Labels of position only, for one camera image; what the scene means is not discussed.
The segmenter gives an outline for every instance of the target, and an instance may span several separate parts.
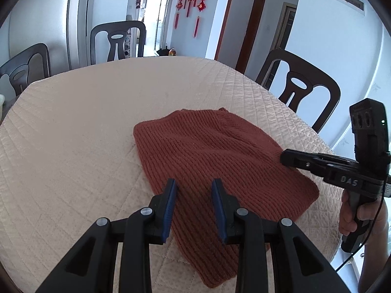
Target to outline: black handle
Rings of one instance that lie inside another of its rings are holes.
[[[362,204],[365,203],[372,203],[376,199],[366,197],[354,192],[349,193],[349,205],[351,208],[351,211],[354,215],[354,221],[357,224],[357,229],[355,232],[351,232],[348,236],[342,236],[342,244],[341,249],[348,253],[353,253],[357,248],[360,246],[361,242],[364,240],[364,234],[368,230],[369,226],[371,225],[371,220],[359,220],[357,218],[357,209]]]

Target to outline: red knit sweater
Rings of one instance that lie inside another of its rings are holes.
[[[281,147],[265,132],[221,108],[180,110],[134,127],[138,154],[155,194],[178,185],[173,232],[179,250],[214,288],[237,272],[238,247],[218,238],[211,198],[214,178],[260,217],[298,219],[318,198],[317,186],[280,163]]]

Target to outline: black cable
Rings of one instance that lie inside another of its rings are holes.
[[[362,244],[357,248],[357,250],[355,252],[353,252],[344,262],[343,264],[341,264],[337,269],[336,269],[336,272],[338,272],[364,245],[365,243],[368,241],[369,237],[371,236],[371,232],[372,232],[372,229],[373,229],[373,226],[375,225],[375,222],[376,222],[376,219],[377,219],[377,216],[379,215],[380,213],[380,210],[382,209],[382,205],[383,205],[383,202],[384,202],[384,194],[386,192],[386,184],[387,184],[387,178],[384,180],[384,184],[383,184],[383,190],[382,190],[382,199],[380,200],[380,205],[379,205],[379,209],[377,210],[376,212],[376,215],[375,215],[375,218],[373,219],[373,222],[372,222],[372,225],[371,227],[369,228],[369,232],[368,232],[368,235],[366,236],[365,240],[362,242]]]

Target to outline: brown wooden door frame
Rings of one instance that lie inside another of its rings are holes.
[[[225,10],[224,20],[221,26],[220,37],[218,39],[215,60],[217,60],[218,53],[220,52],[220,47],[224,35],[225,26],[227,24],[231,2],[232,0],[228,0],[227,8]],[[255,37],[257,36],[257,31],[258,31],[259,23],[261,21],[261,16],[262,16],[264,6],[265,6],[265,0],[254,0],[253,8],[251,10],[249,22],[247,25],[246,35],[244,36],[242,48],[240,50],[239,58],[235,68],[238,72],[242,74],[244,74],[247,68],[248,60],[250,58],[250,54],[254,46]]]

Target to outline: dining table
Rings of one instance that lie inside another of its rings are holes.
[[[132,134],[137,123],[180,109],[222,107],[282,149],[332,153],[273,94],[214,60],[129,58],[30,84],[0,126],[3,273],[20,292],[33,293],[98,218],[126,218],[148,205],[153,193]],[[331,261],[341,240],[341,189],[301,172],[316,183],[319,198],[296,224]],[[267,260],[272,279],[270,253]],[[172,235],[164,245],[150,246],[150,263],[153,292],[235,291],[235,278],[207,288]],[[115,292],[118,281],[117,272]]]

